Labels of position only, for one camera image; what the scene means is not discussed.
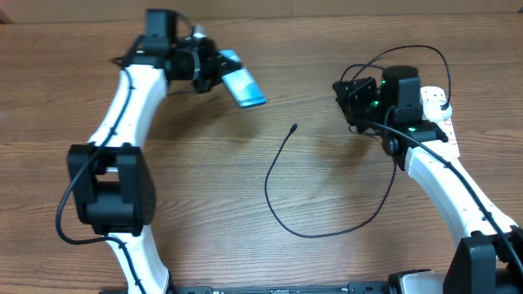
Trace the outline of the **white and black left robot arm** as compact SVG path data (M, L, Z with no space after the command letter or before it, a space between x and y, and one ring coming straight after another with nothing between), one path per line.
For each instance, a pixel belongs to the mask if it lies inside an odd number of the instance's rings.
M152 234L156 191L143 154L171 82L189 81L198 93L223 84L242 108L266 100L238 55L218 49L200 26L191 25L180 37L182 19L178 11L146 12L145 32L114 59L119 84L104 120L86 144L72 145L67 155L70 183L64 198L74 200L94 241L112 247L129 293L175 290Z

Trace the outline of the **blue Samsung Galaxy smartphone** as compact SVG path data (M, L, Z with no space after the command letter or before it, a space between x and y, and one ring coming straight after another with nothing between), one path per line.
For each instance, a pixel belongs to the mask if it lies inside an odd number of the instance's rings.
M221 80L234 97L236 104L243 109L264 105L267 99L257 85L248 68L241 61L241 69L234 72L222 72Z

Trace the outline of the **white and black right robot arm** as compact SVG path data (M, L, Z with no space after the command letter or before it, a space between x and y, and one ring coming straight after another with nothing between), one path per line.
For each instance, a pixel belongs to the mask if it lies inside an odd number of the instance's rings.
M375 130L382 149L415 180L456 245L445 274L413 269L390 274L384 293L520 293L522 228L489 200L459 162L444 92L424 87L418 70L397 65L372 77L333 83L350 126Z

